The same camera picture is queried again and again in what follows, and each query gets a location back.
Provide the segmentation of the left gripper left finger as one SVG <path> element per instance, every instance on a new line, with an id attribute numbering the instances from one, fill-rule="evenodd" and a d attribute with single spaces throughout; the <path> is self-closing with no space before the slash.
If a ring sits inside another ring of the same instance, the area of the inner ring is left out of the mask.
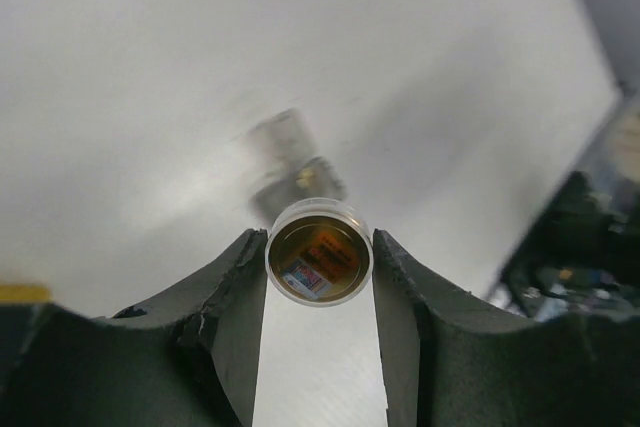
<path id="1" fill-rule="evenodd" d="M 111 318 L 1 308 L 5 426 L 249 426 L 267 276 L 262 230 Z"/>

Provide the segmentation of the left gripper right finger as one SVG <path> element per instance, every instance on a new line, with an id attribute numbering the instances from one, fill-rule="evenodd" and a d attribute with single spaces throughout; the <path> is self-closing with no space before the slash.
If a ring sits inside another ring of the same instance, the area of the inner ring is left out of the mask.
<path id="1" fill-rule="evenodd" d="M 501 310 L 373 235 L 373 291 L 392 426 L 635 426 L 639 321 Z"/>

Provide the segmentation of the grey pill box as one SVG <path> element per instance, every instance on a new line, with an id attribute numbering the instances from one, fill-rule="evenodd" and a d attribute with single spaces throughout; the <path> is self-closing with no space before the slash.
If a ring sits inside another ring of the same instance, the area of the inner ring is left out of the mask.
<path id="1" fill-rule="evenodd" d="M 347 189 L 321 155 L 300 111 L 290 108 L 251 127 L 242 136 L 251 212 L 272 224 L 290 205 L 315 197 L 343 201 Z"/>

